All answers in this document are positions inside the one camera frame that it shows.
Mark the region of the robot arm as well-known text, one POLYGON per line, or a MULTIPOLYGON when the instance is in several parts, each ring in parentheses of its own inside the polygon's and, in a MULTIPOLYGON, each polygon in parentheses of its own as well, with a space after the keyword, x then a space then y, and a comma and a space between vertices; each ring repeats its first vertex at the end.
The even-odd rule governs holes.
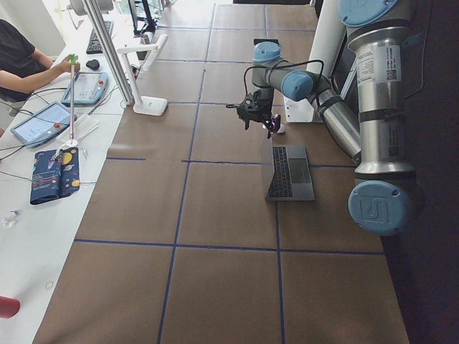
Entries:
POLYGON ((319 117, 337 145, 356 164, 348 200, 352 219, 379 236, 403 230, 422 205, 415 168, 404 154, 402 45, 415 1, 325 1, 307 68, 285 60, 280 45, 262 41, 252 58, 252 89, 239 116, 280 127, 272 115, 274 92, 319 117), (355 55, 358 112, 332 88, 330 76, 346 45, 355 55))

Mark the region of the person hand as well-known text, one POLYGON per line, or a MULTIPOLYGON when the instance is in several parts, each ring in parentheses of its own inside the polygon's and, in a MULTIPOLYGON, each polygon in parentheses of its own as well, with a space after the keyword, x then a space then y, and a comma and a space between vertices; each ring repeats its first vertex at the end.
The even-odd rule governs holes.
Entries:
POLYGON ((64 58, 58 65, 57 69, 63 73, 63 72, 71 72, 72 68, 74 67, 74 64, 72 63, 72 59, 70 56, 67 56, 64 58))

